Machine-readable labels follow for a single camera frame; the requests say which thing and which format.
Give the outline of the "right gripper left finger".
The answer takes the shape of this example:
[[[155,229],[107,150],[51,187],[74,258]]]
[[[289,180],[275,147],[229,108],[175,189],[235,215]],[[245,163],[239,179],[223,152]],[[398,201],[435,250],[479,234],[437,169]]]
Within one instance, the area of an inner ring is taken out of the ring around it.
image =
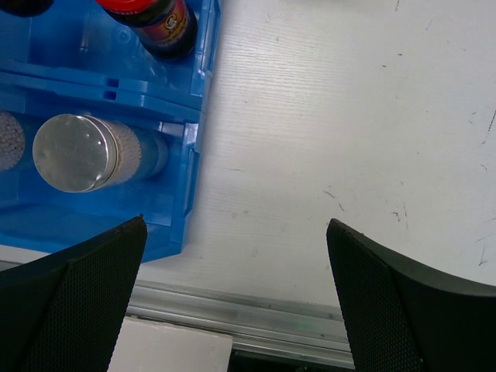
[[[1,272],[3,371],[106,371],[146,245],[138,216]]]

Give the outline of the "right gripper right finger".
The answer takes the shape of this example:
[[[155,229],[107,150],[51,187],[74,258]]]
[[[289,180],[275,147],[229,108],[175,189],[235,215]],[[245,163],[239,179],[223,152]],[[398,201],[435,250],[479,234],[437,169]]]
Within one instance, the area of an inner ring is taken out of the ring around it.
[[[493,371],[495,288],[426,266],[332,219],[329,260],[358,371]]]

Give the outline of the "silver-lid bead jar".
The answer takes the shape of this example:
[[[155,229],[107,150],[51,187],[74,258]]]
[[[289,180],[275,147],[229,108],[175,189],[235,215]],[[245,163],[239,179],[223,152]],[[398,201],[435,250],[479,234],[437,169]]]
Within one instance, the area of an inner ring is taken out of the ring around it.
[[[155,176],[167,163],[168,146],[153,130],[63,114],[42,124],[32,154],[50,186],[85,193]]]
[[[1,171],[14,168],[24,154],[26,140],[19,121],[9,112],[1,111]]]

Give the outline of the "red-lid chili jar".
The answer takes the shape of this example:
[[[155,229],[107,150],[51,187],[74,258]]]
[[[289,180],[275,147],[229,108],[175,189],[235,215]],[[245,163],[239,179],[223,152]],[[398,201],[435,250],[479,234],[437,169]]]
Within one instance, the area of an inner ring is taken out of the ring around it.
[[[184,0],[99,0],[98,4],[128,26],[155,56],[175,59],[195,48],[198,21]]]
[[[53,0],[0,0],[0,9],[13,16],[28,18],[46,12]]]

